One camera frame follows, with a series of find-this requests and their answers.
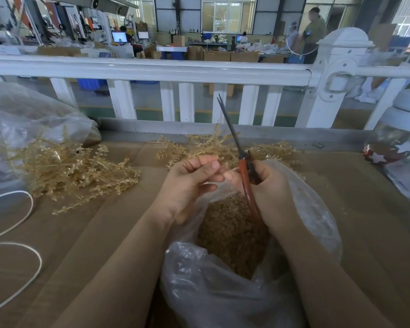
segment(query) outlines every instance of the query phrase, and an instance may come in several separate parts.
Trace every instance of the green shirt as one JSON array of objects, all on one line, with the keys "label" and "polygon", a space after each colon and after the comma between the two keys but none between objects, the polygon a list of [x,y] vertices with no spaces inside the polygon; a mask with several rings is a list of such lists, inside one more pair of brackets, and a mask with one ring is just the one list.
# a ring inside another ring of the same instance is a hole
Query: green shirt
[{"label": "green shirt", "polygon": [[325,26],[325,20],[319,16],[318,19],[312,21],[310,24],[307,25],[304,32],[311,31],[311,34],[305,38],[306,44],[315,44],[320,39],[325,38],[327,33],[327,28]]}]

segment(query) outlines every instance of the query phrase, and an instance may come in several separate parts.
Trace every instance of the cardboard table surface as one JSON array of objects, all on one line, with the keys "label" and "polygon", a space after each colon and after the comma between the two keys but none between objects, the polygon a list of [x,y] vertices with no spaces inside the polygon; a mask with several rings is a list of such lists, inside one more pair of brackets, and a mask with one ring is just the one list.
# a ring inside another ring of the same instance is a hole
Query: cardboard table surface
[{"label": "cardboard table surface", "polygon": [[[140,182],[121,195],[93,200],[59,215],[63,202],[38,198],[32,216],[0,241],[36,248],[44,266],[21,295],[0,309],[0,328],[46,328],[71,303],[116,250],[158,193],[168,172],[155,158],[160,144],[105,143],[109,158],[129,156]],[[297,152],[298,171],[322,197],[342,238],[341,264],[396,327],[410,328],[410,204],[360,154]],[[19,215],[0,218],[0,231]],[[36,271],[37,260],[23,249],[0,247],[0,302]],[[151,327],[178,327],[159,292]]]}]

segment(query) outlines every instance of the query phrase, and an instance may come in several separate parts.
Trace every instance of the transparent jar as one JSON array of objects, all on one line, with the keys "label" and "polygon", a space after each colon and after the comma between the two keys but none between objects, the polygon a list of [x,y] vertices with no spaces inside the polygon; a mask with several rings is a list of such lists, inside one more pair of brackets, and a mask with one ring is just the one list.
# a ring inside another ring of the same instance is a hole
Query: transparent jar
[{"label": "transparent jar", "polygon": [[366,140],[363,155],[375,164],[410,158],[410,90],[402,90]]}]

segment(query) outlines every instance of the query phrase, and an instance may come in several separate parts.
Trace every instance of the white fence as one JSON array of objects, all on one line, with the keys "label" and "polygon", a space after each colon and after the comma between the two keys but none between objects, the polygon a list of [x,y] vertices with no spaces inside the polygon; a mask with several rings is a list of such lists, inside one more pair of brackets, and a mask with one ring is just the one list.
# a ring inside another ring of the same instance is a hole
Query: white fence
[{"label": "white fence", "polygon": [[259,86],[267,85],[262,126],[273,126],[283,86],[307,87],[295,126],[330,128],[355,77],[391,77],[365,126],[373,129],[410,78],[410,64],[358,66],[372,42],[354,27],[330,33],[319,45],[313,65],[0,55],[0,80],[7,76],[49,77],[58,99],[77,107],[67,78],[107,79],[116,117],[128,119],[137,119],[129,81],[159,81],[164,121],[175,121],[173,82],[178,82],[181,122],[195,121],[193,83],[212,82],[213,123],[224,122],[218,94],[225,102],[227,84],[243,84],[239,118],[243,125],[253,124]]}]

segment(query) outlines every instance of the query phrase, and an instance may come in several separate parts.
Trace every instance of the hand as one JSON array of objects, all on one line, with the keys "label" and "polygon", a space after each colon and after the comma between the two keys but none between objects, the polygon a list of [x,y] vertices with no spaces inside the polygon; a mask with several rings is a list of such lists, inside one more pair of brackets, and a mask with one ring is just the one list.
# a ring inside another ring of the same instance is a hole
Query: hand
[{"label": "hand", "polygon": [[225,167],[218,159],[216,155],[200,155],[173,165],[151,208],[171,222],[185,223],[196,199],[217,189],[215,184],[204,183],[224,181]]},{"label": "hand", "polygon": [[[271,232],[279,232],[302,223],[287,177],[262,161],[255,160],[254,167],[262,182],[259,185],[251,184],[252,192],[263,221]],[[225,171],[223,176],[236,190],[244,194],[238,168]]]}]

